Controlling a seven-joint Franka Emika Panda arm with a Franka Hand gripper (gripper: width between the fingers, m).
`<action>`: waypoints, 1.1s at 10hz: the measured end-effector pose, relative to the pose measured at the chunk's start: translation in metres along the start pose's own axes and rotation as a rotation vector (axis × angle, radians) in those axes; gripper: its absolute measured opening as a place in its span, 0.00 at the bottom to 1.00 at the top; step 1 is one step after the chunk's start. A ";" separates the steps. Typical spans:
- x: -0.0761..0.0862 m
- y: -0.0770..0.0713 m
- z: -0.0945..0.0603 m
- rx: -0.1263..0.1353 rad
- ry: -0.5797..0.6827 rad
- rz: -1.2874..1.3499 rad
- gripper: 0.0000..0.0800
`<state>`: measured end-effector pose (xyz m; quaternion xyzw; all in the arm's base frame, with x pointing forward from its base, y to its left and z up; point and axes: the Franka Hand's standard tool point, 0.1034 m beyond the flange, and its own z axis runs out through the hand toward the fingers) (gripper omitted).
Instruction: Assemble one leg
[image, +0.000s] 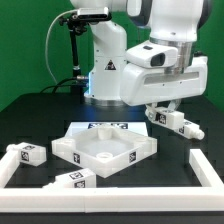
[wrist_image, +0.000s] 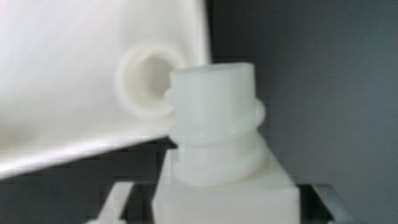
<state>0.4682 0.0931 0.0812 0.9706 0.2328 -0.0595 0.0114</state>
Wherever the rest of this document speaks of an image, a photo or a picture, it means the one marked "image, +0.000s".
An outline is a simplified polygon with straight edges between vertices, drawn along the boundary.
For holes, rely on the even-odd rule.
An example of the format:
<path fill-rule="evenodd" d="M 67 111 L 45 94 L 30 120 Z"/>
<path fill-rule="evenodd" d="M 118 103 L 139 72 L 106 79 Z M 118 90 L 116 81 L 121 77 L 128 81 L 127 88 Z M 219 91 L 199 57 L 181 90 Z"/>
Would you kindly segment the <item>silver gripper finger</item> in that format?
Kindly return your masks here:
<path fill-rule="evenodd" d="M 181 100 L 180 99 L 177 99 L 177 100 L 171 100 L 169 105 L 168 105 L 168 108 L 170 110 L 176 110 L 181 104 Z"/>
<path fill-rule="evenodd" d="M 152 105 L 147 105 L 145 110 L 146 117 L 151 121 L 154 122 L 156 120 L 156 109 Z"/>

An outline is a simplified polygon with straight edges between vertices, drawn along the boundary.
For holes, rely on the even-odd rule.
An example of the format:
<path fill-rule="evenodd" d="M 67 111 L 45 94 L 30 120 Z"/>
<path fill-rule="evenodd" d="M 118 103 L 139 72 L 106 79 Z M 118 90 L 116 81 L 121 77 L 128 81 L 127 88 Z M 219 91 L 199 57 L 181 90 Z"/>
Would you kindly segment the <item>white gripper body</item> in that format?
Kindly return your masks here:
<path fill-rule="evenodd" d="M 129 63 L 122 74 L 120 97 L 136 106 L 201 95 L 207 84 L 207 61 L 207 56 L 194 57 L 192 65 L 178 75 Z"/>

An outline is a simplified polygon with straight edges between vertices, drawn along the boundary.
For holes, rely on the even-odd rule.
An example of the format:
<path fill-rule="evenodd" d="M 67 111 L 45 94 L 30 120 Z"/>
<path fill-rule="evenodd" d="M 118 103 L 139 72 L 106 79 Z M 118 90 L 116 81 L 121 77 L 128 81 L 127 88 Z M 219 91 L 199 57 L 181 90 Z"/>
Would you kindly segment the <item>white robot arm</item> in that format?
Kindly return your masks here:
<path fill-rule="evenodd" d="M 109 106 L 168 101 L 175 109 L 184 98 L 204 93 L 207 57 L 194 47 L 207 22 L 212 0 L 70 0 L 78 17 L 123 12 L 148 36 L 131 43 L 130 33 L 104 20 L 91 26 L 94 67 L 85 100 Z"/>

